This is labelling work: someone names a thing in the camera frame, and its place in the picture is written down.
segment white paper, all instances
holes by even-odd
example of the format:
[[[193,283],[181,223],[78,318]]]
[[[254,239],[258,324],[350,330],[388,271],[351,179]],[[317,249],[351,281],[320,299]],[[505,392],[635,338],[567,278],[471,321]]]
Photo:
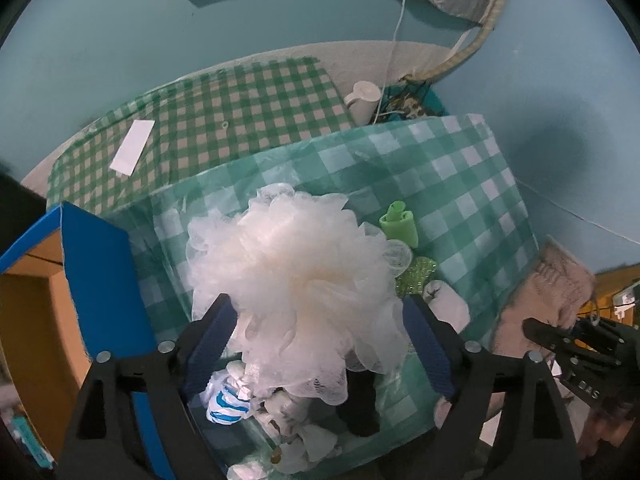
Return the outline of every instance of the white paper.
[[[118,173],[131,176],[140,155],[142,155],[142,150],[145,149],[146,140],[151,134],[154,123],[155,121],[133,121],[109,168]]]

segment blue wall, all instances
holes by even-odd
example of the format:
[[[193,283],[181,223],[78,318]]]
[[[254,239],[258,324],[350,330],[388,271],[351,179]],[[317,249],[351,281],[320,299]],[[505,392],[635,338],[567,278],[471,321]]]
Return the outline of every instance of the blue wall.
[[[605,0],[508,0],[484,47],[435,86],[452,113],[480,112],[521,181],[640,240],[640,55]],[[521,186],[540,240],[593,270],[640,246]]]
[[[390,40],[400,0],[33,0],[0,49],[0,161],[20,179],[105,111],[189,72],[297,44]],[[408,0],[399,40],[466,23]]]

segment shower puff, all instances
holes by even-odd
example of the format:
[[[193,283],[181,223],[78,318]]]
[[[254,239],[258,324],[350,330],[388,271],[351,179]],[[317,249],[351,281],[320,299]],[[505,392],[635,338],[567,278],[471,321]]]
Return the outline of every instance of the shower puff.
[[[234,218],[213,210],[189,224],[193,319],[219,294],[231,297],[238,325],[228,349],[242,352],[254,395],[282,387],[338,405],[346,368],[384,374],[404,360],[394,278],[411,250],[358,225],[347,200],[271,184]]]

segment cardboard box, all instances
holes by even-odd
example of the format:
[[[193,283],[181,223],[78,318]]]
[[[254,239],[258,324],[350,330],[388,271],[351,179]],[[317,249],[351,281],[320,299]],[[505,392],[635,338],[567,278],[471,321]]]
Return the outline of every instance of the cardboard box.
[[[98,352],[156,347],[127,233],[68,203],[0,257],[0,344],[31,425],[59,458]]]

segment silver bolt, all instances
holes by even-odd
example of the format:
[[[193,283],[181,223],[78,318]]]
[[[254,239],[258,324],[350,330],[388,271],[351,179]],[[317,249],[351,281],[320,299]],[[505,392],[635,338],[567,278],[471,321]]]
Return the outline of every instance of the silver bolt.
[[[109,359],[111,359],[111,352],[109,352],[108,350],[103,350],[95,357],[95,360],[99,363],[105,363]]]
[[[175,343],[173,341],[171,341],[170,339],[168,339],[167,341],[162,341],[158,345],[158,351],[161,354],[168,354],[174,348],[175,348]]]
[[[538,350],[532,350],[528,355],[529,359],[531,359],[535,363],[541,363],[544,360],[542,354]]]
[[[467,341],[465,343],[465,350],[472,354],[477,354],[482,350],[482,345],[478,341]]]

